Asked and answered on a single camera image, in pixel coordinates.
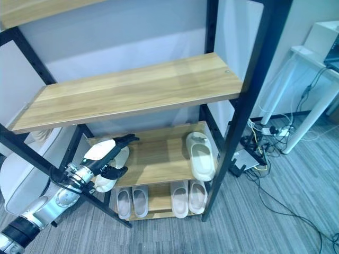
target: white box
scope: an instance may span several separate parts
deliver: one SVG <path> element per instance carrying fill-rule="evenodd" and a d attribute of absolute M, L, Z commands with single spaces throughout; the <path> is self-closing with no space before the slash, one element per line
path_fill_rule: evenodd
<path fill-rule="evenodd" d="M 324 61 L 339 34 L 339 21 L 317 22 L 313 25 L 304 46 L 318 53 Z"/>

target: shelf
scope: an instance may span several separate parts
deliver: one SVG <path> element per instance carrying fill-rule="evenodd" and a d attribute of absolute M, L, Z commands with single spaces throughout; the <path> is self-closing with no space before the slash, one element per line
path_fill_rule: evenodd
<path fill-rule="evenodd" d="M 210 53 L 46 86 L 10 129 L 19 134 L 234 99 L 241 88 Z"/>
<path fill-rule="evenodd" d="M 198 215 L 198 214 L 194 214 L 194 213 L 191 213 L 191 212 L 188 213 L 188 216 L 193 216 L 193 215 Z M 151 213 L 148 213 L 143 218 L 138 218 L 133 214 L 127 221 L 164 219 L 164 218 L 171 218 L 171 217 L 175 217 L 172 211 L 170 211 L 170 212 L 151 212 Z"/>
<path fill-rule="evenodd" d="M 0 16 L 5 28 L 105 0 L 1 0 Z"/>
<path fill-rule="evenodd" d="M 150 185 L 148 189 L 148 214 L 146 217 L 138 218 L 134 210 L 128 221 L 150 220 L 175 217 L 171 207 L 171 189 L 170 184 Z"/>
<path fill-rule="evenodd" d="M 206 128 L 206 122 L 199 122 L 136 133 L 140 141 L 129 145 L 130 156 L 126 162 L 128 171 L 117 181 L 115 187 L 194 179 L 185 138 L 193 131 L 205 133 Z M 99 139 L 92 138 L 88 141 L 93 145 Z"/>

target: table leg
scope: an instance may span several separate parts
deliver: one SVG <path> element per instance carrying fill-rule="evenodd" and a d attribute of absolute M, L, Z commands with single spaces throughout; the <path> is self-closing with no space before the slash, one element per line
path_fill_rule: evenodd
<path fill-rule="evenodd" d="M 261 119 L 261 124 L 266 125 L 267 122 L 269 121 L 269 119 L 271 118 L 277 104 L 279 103 L 286 87 L 288 86 L 288 84 L 290 83 L 290 80 L 292 78 L 292 75 L 296 69 L 296 65 L 297 62 L 292 60 L 292 62 L 290 64 L 288 64 L 288 67 L 286 68 L 286 70 L 284 71 L 284 76 L 281 78 L 281 81 L 278 84 L 278 90 L 275 92 L 275 94 L 273 95 L 273 98 L 271 99 L 272 104 L 269 107 L 269 110 L 267 110 L 268 112 L 266 112 L 263 116 L 263 118 Z"/>
<path fill-rule="evenodd" d="M 293 147 L 299 142 L 299 140 L 305 135 L 305 133 L 312 127 L 315 121 L 321 116 L 324 110 L 329 106 L 331 101 L 336 97 L 339 92 L 339 83 L 332 82 L 331 86 L 327 89 L 326 93 L 317 102 L 312 111 L 308 114 L 301 126 L 297 129 L 293 137 L 289 140 L 286 148 L 282 151 L 284 154 L 288 154 Z"/>

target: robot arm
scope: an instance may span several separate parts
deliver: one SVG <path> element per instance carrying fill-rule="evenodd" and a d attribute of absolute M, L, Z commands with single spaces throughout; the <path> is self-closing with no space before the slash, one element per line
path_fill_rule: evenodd
<path fill-rule="evenodd" d="M 61 183 L 50 186 L 45 195 L 33 201 L 19 217 L 0 232 L 0 254 L 24 253 L 24 248 L 41 230 L 77 202 L 84 186 L 94 176 L 102 175 L 108 179 L 121 177 L 127 168 L 116 169 L 108 166 L 108 163 L 122 148 L 135 140 L 139 138 L 129 134 L 100 142 L 89 149 L 78 168 L 69 164 L 65 171 L 68 175 Z"/>

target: shoe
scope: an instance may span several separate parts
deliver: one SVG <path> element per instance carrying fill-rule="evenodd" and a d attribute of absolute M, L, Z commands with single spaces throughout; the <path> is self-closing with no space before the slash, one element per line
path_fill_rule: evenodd
<path fill-rule="evenodd" d="M 189 182 L 171 183 L 172 212 L 177 218 L 185 218 L 189 213 Z"/>
<path fill-rule="evenodd" d="M 216 174 L 211 142 L 200 132 L 192 132 L 186 138 L 186 147 L 191 158 L 193 176 L 200 181 L 211 181 Z"/>
<path fill-rule="evenodd" d="M 148 213 L 148 186 L 135 186 L 132 188 L 134 213 L 136 217 L 143 218 Z"/>
<path fill-rule="evenodd" d="M 114 168 L 120 169 L 125 165 L 128 159 L 128 156 L 129 156 L 129 148 L 124 147 L 121 149 L 118 155 L 109 162 L 109 165 Z M 98 175 L 95 179 L 94 188 L 97 192 L 108 192 L 114 187 L 116 182 L 117 182 L 117 179 L 110 180 L 110 179 L 102 177 L 101 175 Z"/>
<path fill-rule="evenodd" d="M 201 214 L 205 210 L 207 191 L 202 181 L 190 181 L 189 209 L 192 213 Z"/>
<path fill-rule="evenodd" d="M 132 214 L 132 188 L 121 188 L 117 190 L 117 209 L 119 218 L 125 220 Z"/>

